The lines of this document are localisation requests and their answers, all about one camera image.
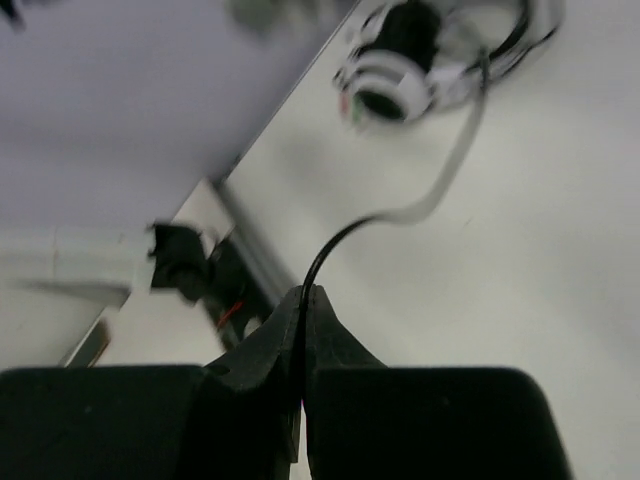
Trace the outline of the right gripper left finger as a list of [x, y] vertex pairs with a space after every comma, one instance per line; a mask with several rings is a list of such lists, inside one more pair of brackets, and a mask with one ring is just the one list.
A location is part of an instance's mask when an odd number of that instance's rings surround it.
[[287, 479], [298, 461], [304, 289], [291, 289], [267, 321], [207, 366], [207, 462], [216, 479]]

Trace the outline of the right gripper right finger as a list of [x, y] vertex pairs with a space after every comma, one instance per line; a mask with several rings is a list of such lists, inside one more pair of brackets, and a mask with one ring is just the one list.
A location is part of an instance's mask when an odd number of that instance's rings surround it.
[[313, 479], [343, 479], [349, 460], [370, 446], [357, 388], [364, 369], [383, 369], [379, 361], [340, 322], [325, 289], [313, 286], [305, 302], [306, 445]]

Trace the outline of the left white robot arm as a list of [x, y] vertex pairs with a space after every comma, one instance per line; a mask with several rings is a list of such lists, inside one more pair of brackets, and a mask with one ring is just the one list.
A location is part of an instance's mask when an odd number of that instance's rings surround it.
[[214, 229], [154, 222], [140, 230], [3, 228], [1, 290], [122, 305], [132, 293], [170, 292], [194, 305], [215, 279]]

